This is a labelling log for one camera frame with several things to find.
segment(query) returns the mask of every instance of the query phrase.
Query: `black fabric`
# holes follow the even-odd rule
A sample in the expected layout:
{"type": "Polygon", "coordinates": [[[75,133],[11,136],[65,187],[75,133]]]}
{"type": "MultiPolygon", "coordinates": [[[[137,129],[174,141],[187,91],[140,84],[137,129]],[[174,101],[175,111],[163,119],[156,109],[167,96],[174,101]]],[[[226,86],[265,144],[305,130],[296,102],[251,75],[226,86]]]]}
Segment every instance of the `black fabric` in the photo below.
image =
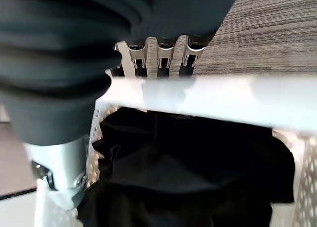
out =
{"type": "Polygon", "coordinates": [[[112,49],[116,42],[214,33],[233,2],[0,0],[0,103],[24,142],[54,145],[79,138],[89,132],[93,101],[111,84],[105,69],[120,64],[112,49]],[[91,86],[100,79],[103,86],[91,86]],[[80,99],[87,94],[91,100],[80,99]],[[72,114],[85,122],[73,125],[72,114]]]}
{"type": "Polygon", "coordinates": [[[267,227],[270,203],[294,201],[293,156],[269,128],[121,108],[101,129],[85,227],[267,227]]]}

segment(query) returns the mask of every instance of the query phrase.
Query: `dark gray fabric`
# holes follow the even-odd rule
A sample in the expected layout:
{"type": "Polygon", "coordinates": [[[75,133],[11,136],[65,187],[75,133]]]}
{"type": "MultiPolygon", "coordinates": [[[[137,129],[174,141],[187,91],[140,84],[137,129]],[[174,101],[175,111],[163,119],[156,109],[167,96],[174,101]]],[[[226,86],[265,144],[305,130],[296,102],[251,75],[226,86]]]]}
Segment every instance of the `dark gray fabric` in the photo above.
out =
{"type": "Polygon", "coordinates": [[[94,100],[110,86],[105,69],[120,64],[114,43],[214,33],[233,2],[0,0],[0,102],[25,142],[78,138],[89,130],[94,100]],[[85,122],[73,126],[74,114],[85,122]]]}

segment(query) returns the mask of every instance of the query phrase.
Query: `floor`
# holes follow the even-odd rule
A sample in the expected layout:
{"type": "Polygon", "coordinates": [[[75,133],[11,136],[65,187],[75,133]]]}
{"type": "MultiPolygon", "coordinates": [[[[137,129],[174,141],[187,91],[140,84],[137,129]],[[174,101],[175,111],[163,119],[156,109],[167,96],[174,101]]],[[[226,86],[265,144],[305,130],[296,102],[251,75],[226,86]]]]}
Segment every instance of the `floor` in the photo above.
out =
{"type": "Polygon", "coordinates": [[[23,145],[8,123],[0,123],[0,179],[0,196],[35,187],[23,145]]]}
{"type": "MultiPolygon", "coordinates": [[[[176,45],[172,76],[184,42],[176,45]]],[[[133,71],[130,61],[123,64],[133,71]]],[[[147,68],[156,76],[155,38],[148,39],[147,68]]],[[[237,0],[194,71],[224,73],[317,74],[317,0],[237,0]]]]}

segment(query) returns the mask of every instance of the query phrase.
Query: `black cloth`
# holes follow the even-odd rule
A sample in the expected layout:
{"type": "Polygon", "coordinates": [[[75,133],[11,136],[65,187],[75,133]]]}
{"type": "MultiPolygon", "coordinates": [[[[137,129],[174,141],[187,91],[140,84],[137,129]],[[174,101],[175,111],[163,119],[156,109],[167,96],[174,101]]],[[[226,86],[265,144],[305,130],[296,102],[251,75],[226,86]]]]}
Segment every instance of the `black cloth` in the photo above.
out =
{"type": "Polygon", "coordinates": [[[101,129],[85,227],[267,227],[270,203],[294,201],[293,156],[269,128],[121,108],[101,129]]]}

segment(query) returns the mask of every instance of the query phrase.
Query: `striped carpet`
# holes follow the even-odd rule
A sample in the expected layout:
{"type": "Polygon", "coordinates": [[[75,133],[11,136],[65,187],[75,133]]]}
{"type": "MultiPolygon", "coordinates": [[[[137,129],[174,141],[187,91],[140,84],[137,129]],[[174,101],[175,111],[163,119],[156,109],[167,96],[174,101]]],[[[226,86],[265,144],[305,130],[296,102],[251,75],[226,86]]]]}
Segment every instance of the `striped carpet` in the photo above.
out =
{"type": "MultiPolygon", "coordinates": [[[[184,41],[178,40],[171,75],[178,75],[184,41]]],[[[147,67],[156,76],[154,38],[147,67]]],[[[317,74],[317,0],[237,0],[194,71],[223,73],[317,74]]]]}

